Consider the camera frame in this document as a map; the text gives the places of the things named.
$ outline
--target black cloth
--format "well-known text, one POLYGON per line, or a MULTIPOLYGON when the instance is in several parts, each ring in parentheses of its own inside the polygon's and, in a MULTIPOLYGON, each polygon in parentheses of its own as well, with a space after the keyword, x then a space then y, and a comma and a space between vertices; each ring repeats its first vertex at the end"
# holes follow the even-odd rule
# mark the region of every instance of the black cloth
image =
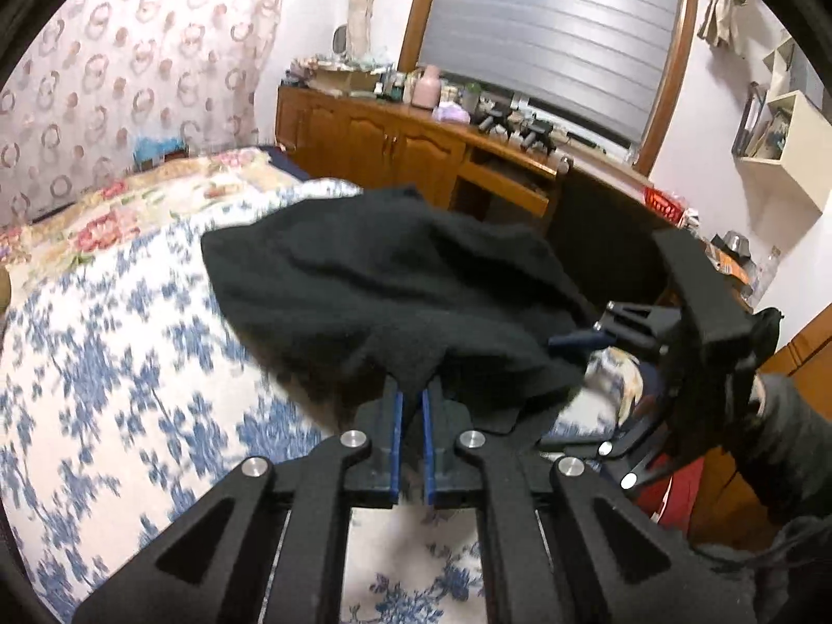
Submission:
POLYGON ((757 358, 757 368, 775 355, 779 341, 779 324, 783 312, 775 307, 768 307, 751 315, 751 348, 757 358))
POLYGON ((749 417, 725 444, 772 520, 785 523, 758 555, 708 547, 714 569, 753 595, 757 621, 832 621, 832 423, 792 381, 760 376, 763 415, 749 417))
POLYGON ((344 382, 389 373, 406 396, 440 372, 489 431, 584 374, 586 358, 548 354, 550 336, 596 320, 548 244, 412 189, 305 200, 206 233, 202 254, 245 339, 344 382))

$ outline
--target person's arm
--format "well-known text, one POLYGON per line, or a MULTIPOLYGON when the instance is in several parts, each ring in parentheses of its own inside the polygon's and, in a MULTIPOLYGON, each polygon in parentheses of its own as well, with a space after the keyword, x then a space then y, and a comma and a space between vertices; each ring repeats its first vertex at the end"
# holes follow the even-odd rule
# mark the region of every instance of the person's arm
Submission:
POLYGON ((725 444, 738 472, 777 523, 831 515, 832 423, 779 375, 758 377, 752 400, 757 414, 725 444))

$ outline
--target bottle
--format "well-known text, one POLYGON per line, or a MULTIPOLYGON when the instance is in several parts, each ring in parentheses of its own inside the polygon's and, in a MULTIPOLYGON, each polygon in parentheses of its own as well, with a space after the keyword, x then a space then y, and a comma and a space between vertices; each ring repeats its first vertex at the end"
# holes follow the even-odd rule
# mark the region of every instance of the bottle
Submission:
POLYGON ((401 103, 405 97, 405 81, 407 76, 403 72, 397 72, 393 82, 393 90, 390 91, 390 100, 394 103, 401 103))
POLYGON ((479 84, 471 82, 470 84, 465 85, 465 91, 463 91, 463 99, 460 105, 463 106, 463 109, 468 114, 474 114, 477 112, 477 106, 479 105, 479 97, 481 93, 483 93, 483 88, 479 84))
POLYGON ((768 287, 771 286, 771 282, 775 280, 780 261, 781 251, 773 246, 768 258, 757 266, 754 281, 751 283, 751 296, 747 300, 751 308, 756 308, 760 304, 760 300, 763 299, 768 287))
POLYGON ((442 91, 442 81, 439 78, 439 68, 427 66, 421 80, 416 83, 411 101, 417 108, 433 110, 439 105, 439 94, 442 91))
POLYGON ((402 94, 402 102, 405 103, 407 106, 410 105, 411 101, 413 100, 413 91, 416 89, 416 82, 419 81, 419 73, 415 70, 408 74, 408 78, 405 81, 405 92, 402 94))

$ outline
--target red object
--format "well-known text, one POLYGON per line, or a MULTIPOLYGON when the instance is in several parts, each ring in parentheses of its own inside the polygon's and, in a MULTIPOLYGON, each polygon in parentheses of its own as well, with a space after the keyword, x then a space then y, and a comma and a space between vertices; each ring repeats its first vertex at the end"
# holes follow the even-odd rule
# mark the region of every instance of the red object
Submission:
POLYGON ((648 515, 658 516, 657 523, 660 526, 681 530, 687 536, 704 468, 705 458, 699 458, 696 462, 684 466, 669 479, 665 478, 648 486, 639 495, 635 505, 648 515))
POLYGON ((679 202, 656 188, 644 189, 644 203, 673 225, 679 225, 681 217, 685 214, 685 209, 679 202))

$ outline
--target cabinet handle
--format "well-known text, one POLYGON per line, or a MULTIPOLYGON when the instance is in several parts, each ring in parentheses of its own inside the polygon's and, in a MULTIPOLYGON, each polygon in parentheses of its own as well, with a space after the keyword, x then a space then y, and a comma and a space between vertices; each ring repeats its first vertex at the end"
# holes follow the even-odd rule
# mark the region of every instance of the cabinet handle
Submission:
POLYGON ((387 159, 390 160, 392 163, 393 161, 393 151, 396 149, 396 144, 398 143, 398 136, 393 137, 393 142, 390 144, 390 150, 387 153, 387 159))

